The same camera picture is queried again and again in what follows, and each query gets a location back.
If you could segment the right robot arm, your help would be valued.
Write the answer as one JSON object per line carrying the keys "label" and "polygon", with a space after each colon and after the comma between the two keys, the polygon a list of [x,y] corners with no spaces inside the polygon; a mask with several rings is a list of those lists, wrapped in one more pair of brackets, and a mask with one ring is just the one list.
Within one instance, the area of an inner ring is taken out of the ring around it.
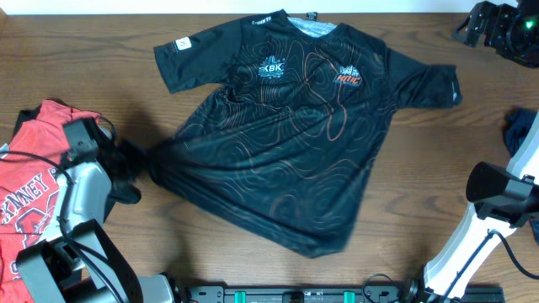
{"label": "right robot arm", "polygon": [[[451,34],[474,47],[479,42],[504,59],[527,68],[538,66],[538,3],[516,6],[477,3]],[[538,217],[538,118],[507,167],[479,162],[466,188],[467,208],[441,251],[421,269],[400,295],[401,302],[502,302],[500,288],[469,284],[498,246]]]}

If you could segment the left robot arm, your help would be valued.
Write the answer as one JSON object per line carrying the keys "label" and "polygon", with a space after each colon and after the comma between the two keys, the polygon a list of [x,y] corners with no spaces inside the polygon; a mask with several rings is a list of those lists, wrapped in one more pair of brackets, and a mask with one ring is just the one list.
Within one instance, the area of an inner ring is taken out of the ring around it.
{"label": "left robot arm", "polygon": [[141,200],[134,184],[141,152],[93,118],[62,129],[68,148],[56,165],[53,215],[39,240],[16,258],[33,301],[178,302],[171,277],[137,275],[103,228],[115,204]]}

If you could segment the black orange-patterned jersey shirt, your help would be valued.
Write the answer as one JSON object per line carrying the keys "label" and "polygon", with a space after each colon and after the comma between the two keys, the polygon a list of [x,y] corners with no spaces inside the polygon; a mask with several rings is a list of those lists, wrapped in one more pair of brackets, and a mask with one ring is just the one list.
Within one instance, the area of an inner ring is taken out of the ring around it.
{"label": "black orange-patterned jersey shirt", "polygon": [[211,93],[149,154],[152,180],[308,258],[339,253],[400,109],[453,108],[456,67],[280,10],[154,48],[170,93]]}

